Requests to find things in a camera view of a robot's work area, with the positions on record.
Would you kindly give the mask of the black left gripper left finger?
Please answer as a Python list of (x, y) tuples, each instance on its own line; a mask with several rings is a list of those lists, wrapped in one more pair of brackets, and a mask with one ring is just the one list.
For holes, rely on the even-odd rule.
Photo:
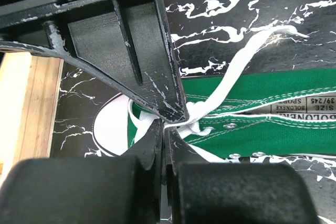
[(157, 223), (163, 123), (118, 157), (26, 159), (1, 186), (1, 223)]

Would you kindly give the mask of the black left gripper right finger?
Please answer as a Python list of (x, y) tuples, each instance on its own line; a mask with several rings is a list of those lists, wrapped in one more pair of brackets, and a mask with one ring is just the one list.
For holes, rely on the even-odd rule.
[(164, 131), (174, 223), (318, 223), (308, 189), (284, 164), (211, 163)]

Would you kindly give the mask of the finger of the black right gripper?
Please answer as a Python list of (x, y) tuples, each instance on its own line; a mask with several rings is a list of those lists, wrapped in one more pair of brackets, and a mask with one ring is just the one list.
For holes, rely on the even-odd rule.
[(1, 51), (60, 58), (166, 122), (188, 120), (163, 0), (3, 5)]

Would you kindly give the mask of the green sneaker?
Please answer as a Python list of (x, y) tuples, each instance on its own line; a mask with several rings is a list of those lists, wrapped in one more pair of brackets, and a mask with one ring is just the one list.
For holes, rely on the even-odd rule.
[[(183, 80), (192, 104), (205, 102), (222, 77)], [(124, 95), (96, 115), (93, 137), (102, 152), (120, 156), (143, 137), (158, 117)], [(245, 74), (193, 133), (181, 138), (204, 157), (239, 159), (300, 155), (335, 159), (335, 69)]]

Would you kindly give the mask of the white lace of sneaker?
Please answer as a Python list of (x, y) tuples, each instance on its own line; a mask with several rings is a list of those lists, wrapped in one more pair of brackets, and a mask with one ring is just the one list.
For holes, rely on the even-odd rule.
[(181, 138), (186, 138), (189, 135), (209, 135), (213, 129), (211, 127), (206, 127), (201, 130), (199, 127), (199, 120), (217, 109), (223, 103), (241, 73), (244, 71), (246, 65), (252, 60), (253, 56), (273, 33), (286, 33), (302, 38), (309, 38), (309, 35), (298, 32), (296, 27), (292, 25), (280, 25), (256, 33), (249, 39), (245, 47), (240, 49), (234, 55), (224, 77), (207, 100), (204, 102), (187, 103), (187, 111), (190, 118), (183, 123), (172, 124), (165, 122), (163, 123), (163, 128), (168, 129), (177, 127), (177, 132)]

